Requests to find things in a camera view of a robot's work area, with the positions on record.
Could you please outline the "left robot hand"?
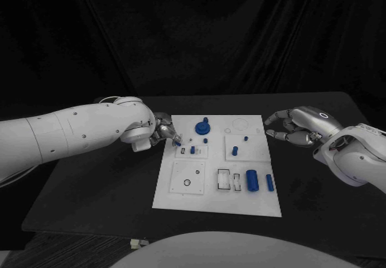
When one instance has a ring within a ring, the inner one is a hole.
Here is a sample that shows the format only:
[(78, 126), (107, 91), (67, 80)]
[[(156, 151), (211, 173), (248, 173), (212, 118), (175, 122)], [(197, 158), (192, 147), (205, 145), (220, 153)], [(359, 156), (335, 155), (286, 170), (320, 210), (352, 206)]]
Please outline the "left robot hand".
[(163, 112), (156, 112), (155, 117), (156, 117), (156, 129), (153, 135), (151, 136), (151, 144), (156, 146), (161, 143), (161, 141), (172, 139), (172, 145), (181, 146), (184, 140), (176, 132), (172, 116)]

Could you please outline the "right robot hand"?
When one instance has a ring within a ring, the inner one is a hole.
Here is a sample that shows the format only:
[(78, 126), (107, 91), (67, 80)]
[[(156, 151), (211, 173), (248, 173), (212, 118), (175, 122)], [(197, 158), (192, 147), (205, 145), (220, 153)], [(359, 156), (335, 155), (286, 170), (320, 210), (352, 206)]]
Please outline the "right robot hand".
[(277, 111), (264, 124), (269, 126), (277, 120), (283, 121), (287, 132), (267, 130), (267, 135), (300, 147), (313, 147), (318, 142), (326, 143), (344, 130), (344, 125), (336, 118), (312, 106)]

